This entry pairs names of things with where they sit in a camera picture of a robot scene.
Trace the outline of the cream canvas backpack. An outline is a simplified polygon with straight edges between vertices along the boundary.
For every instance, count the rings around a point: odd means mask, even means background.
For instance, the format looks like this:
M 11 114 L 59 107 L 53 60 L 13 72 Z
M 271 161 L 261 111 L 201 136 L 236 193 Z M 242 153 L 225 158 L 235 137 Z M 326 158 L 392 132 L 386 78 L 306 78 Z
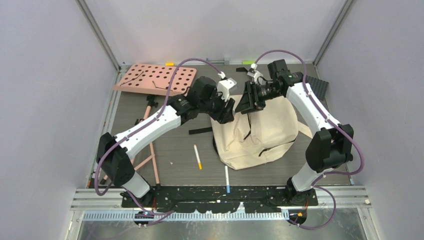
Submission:
M 298 134 L 311 139 L 308 126 L 298 120 L 294 106 L 283 96 L 266 101 L 264 110 L 241 114 L 226 124 L 189 130 L 190 135 L 212 132 L 212 146 L 221 162 L 242 170 L 274 162 L 295 143 Z

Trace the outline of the blue capped white marker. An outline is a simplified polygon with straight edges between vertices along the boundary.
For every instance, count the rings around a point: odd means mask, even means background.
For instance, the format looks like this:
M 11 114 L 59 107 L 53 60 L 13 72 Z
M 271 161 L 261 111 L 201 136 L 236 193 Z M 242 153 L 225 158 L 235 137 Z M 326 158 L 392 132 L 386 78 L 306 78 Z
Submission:
M 229 179 L 229 168 L 227 165 L 224 166 L 224 173 L 225 173 L 226 192 L 229 194 L 231 192 L 231 187 L 230 187 L 230 179 Z

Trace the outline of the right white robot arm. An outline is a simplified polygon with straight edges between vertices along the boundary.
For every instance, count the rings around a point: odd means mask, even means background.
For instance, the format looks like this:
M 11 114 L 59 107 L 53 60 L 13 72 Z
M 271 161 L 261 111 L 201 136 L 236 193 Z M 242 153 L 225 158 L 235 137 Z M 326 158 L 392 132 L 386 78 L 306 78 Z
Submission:
M 252 79 L 244 84 L 244 91 L 235 111 L 248 114 L 261 111 L 266 101 L 285 97 L 298 110 L 313 134 L 306 152 L 306 163 L 297 174 L 289 178 L 285 188 L 285 198 L 291 205 L 299 205 L 311 190 L 314 181 L 340 165 L 351 161 L 354 130 L 349 124 L 342 125 L 320 103 L 306 82 L 306 75 L 292 73 L 285 60 L 275 60 L 268 64 L 270 79 L 267 80 L 251 64 L 247 75 Z

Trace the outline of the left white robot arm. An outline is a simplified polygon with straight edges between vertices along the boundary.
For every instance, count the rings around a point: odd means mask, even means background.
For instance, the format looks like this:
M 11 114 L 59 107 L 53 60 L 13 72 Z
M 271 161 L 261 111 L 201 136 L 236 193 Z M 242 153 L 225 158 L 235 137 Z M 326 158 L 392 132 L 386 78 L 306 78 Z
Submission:
M 219 124 L 234 120 L 235 100 L 230 93 L 237 82 L 227 78 L 215 82 L 201 76 L 188 88 L 187 93 L 171 96 L 155 114 L 134 127 L 112 136 L 100 137 L 97 164 L 117 187 L 131 192 L 141 207 L 153 202 L 151 186 L 140 176 L 131 160 L 150 143 L 170 130 L 176 129 L 198 114 L 207 114 Z

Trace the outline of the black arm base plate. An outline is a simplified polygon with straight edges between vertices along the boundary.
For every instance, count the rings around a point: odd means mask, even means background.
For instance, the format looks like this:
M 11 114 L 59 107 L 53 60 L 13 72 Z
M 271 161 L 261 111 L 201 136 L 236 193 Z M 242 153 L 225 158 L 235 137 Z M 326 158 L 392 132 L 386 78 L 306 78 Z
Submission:
M 153 187 L 139 203 L 160 213 L 213 214 L 234 213 L 239 207 L 245 212 L 276 213 L 280 207 L 315 207 L 318 199 L 315 190 L 289 196 L 283 186 L 160 186 Z

